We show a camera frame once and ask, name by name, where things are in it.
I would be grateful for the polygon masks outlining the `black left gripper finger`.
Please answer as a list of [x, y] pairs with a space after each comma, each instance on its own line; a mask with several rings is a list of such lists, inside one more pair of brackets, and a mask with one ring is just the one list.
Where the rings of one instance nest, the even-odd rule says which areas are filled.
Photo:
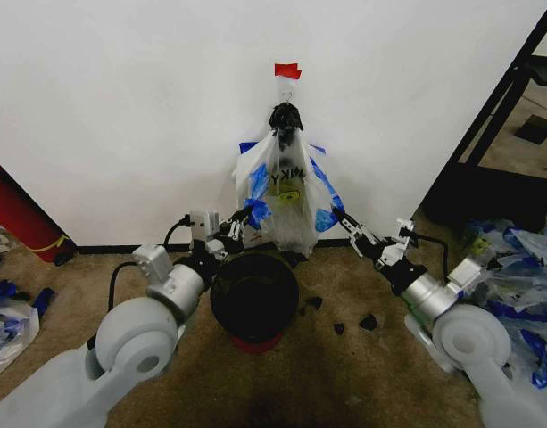
[[212, 256], [217, 261], [225, 260], [229, 255], [244, 251], [244, 226], [220, 225], [212, 240]]
[[220, 223], [220, 235], [226, 237], [241, 237], [252, 213], [252, 205], [248, 205], [241, 210], [236, 211], [230, 218]]

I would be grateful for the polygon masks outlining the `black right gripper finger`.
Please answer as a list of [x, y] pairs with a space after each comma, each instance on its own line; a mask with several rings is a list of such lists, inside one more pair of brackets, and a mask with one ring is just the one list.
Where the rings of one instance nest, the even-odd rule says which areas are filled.
[[350, 235], [350, 244], [361, 258], [377, 263], [382, 255], [382, 243], [374, 235], [355, 233]]
[[341, 210], [336, 206], [332, 206], [332, 212], [336, 216], [338, 223], [348, 233], [352, 242], [364, 240], [368, 241], [370, 244], [377, 243], [377, 237], [373, 235], [372, 232], [362, 223], [359, 223], [344, 210]]

